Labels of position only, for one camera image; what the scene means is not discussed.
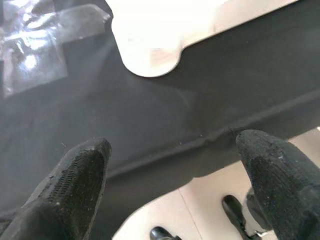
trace clear tape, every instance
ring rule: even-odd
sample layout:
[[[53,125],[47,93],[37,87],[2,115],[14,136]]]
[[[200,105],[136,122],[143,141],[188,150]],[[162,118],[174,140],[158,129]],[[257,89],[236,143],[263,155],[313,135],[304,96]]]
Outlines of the clear tape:
[[[62,43],[104,33],[110,17],[93,4],[55,12],[52,0],[5,0],[3,11],[4,97],[66,77]]]

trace black boot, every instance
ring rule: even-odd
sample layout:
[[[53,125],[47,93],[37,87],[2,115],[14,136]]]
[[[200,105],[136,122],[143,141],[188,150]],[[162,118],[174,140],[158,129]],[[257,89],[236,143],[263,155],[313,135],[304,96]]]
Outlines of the black boot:
[[[181,238],[172,236],[161,226],[156,226],[150,232],[150,240],[181,240]]]
[[[230,222],[239,231],[243,240],[261,240],[257,234],[253,236],[248,236],[245,231],[246,220],[242,214],[242,205],[232,195],[227,195],[222,200],[222,207],[224,212],[228,216]]]

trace person's foot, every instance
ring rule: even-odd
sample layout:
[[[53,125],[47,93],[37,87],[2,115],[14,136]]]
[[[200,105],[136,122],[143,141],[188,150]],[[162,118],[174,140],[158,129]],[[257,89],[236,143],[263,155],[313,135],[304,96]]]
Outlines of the person's foot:
[[[150,240],[181,240],[181,238],[172,236],[161,226],[156,226],[150,231]]]
[[[230,222],[239,231],[243,240],[261,240],[261,237],[259,237],[257,234],[253,236],[248,236],[246,234],[246,220],[242,214],[242,205],[238,199],[232,195],[227,195],[222,200],[222,207]]]

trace white floor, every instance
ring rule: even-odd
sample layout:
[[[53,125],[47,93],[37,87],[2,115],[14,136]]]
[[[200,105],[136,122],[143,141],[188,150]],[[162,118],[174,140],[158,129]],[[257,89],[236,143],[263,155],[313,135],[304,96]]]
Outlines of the white floor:
[[[320,167],[320,130],[306,132],[291,142]],[[244,167],[236,162],[146,204],[127,219],[113,240],[149,240],[155,226],[183,240],[241,240],[223,211],[221,199],[232,194],[243,200],[249,187]],[[263,239],[277,237],[270,233]]]

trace white surface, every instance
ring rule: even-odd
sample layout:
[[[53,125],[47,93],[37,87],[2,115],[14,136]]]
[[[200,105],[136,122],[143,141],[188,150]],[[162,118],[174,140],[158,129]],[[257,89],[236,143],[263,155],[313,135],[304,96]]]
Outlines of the white surface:
[[[107,0],[124,65],[143,77],[171,71],[182,50],[297,0]]]
[[[315,129],[291,140],[320,167],[320,131]],[[155,226],[167,228],[182,240],[242,240],[225,215],[221,199],[232,194],[243,200],[250,187],[241,162],[205,177],[195,178],[137,210],[113,240],[149,240]],[[263,240],[276,240],[269,233]]]

